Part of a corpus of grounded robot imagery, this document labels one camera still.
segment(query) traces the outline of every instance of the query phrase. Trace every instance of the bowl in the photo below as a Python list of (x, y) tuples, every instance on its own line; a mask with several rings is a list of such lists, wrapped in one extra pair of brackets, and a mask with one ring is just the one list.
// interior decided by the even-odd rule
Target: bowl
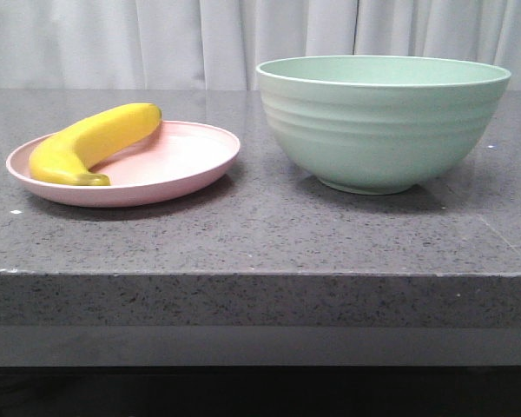
[(302, 56), (256, 68), (287, 156), (326, 185), (394, 194), (474, 148), (511, 77), (494, 65), (417, 56)]

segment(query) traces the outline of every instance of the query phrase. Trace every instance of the banana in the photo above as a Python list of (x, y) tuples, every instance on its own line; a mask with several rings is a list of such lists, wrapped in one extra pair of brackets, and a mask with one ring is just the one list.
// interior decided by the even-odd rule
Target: banana
[(33, 179), (67, 185), (110, 185), (94, 165), (150, 135), (162, 120), (151, 103), (131, 103), (87, 117), (49, 136), (31, 152)]

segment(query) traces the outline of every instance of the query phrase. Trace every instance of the dark floor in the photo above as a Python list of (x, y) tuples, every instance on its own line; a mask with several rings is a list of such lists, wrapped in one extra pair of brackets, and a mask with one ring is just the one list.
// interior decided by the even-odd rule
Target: dark floor
[(0, 417), (521, 417), (521, 367), (0, 368)]

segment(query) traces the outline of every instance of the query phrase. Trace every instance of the bowl rim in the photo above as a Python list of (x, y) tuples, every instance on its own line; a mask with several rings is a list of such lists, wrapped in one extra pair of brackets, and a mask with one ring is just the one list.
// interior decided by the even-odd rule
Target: bowl rim
[[(281, 76), (272, 72), (265, 71), (262, 67), (271, 63), (279, 63), (285, 61), (303, 61), (303, 60), (318, 60), (327, 58), (340, 58), (340, 59), (356, 59), (356, 58), (378, 58), (383, 60), (388, 59), (400, 59), (409, 61), (437, 61), (437, 62), (448, 62), (448, 63), (460, 63), (469, 66), (480, 66), (491, 70), (503, 72), (503, 75), (498, 77), (491, 77), (483, 81), (473, 81), (464, 83), (419, 83), (419, 84), (401, 84), (401, 83), (355, 83), (355, 82), (343, 82), (343, 81), (325, 81), (325, 80), (313, 80), (309, 78), (301, 78), (297, 76)], [(256, 68), (256, 73), (271, 78), (280, 80), (294, 81), (300, 83), (320, 84), (320, 85), (338, 85), (338, 86), (351, 86), (351, 87), (386, 87), (394, 89), (429, 89), (429, 88), (444, 88), (444, 87), (466, 87), (472, 85), (492, 84), (501, 83), (503, 81), (509, 81), (511, 78), (511, 72), (503, 67), (492, 65), (489, 63), (478, 63), (475, 61), (466, 61), (451, 58), (436, 58), (432, 56), (398, 56), (398, 55), (313, 55), (313, 56), (293, 56), (289, 58), (273, 59), (259, 63)]]

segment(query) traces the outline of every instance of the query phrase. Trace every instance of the bowl base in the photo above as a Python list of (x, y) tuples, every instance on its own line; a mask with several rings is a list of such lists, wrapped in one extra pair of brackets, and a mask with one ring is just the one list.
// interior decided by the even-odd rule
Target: bowl base
[(348, 185), (338, 184), (336, 182), (331, 182), (328, 180), (323, 180), (319, 178), (319, 181), (323, 184), (327, 185), (332, 189), (337, 189), (339, 191), (345, 191), (347, 193), (352, 194), (362, 194), (362, 195), (388, 195), (388, 194), (398, 194), (403, 191), (407, 191), (412, 187), (412, 185), (408, 185), (407, 187), (377, 187), (377, 188), (362, 188), (362, 187), (350, 187)]

